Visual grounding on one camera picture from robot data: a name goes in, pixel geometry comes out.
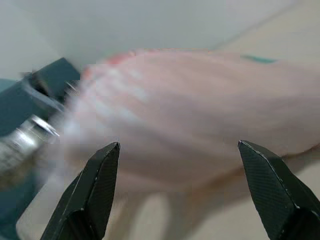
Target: black tool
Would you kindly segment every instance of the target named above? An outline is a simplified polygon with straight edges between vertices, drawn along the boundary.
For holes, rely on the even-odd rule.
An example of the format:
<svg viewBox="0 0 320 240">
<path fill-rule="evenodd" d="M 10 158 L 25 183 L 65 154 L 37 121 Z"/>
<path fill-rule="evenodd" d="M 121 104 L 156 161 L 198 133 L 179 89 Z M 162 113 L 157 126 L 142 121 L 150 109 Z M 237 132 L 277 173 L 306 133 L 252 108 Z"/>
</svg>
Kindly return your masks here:
<svg viewBox="0 0 320 240">
<path fill-rule="evenodd" d="M 255 208 L 271 240 L 319 240 L 320 202 L 284 161 L 241 140 L 238 148 Z"/>
<path fill-rule="evenodd" d="M 90 158 L 63 193 L 41 240 L 101 240 L 115 194 L 120 145 Z"/>
</svg>

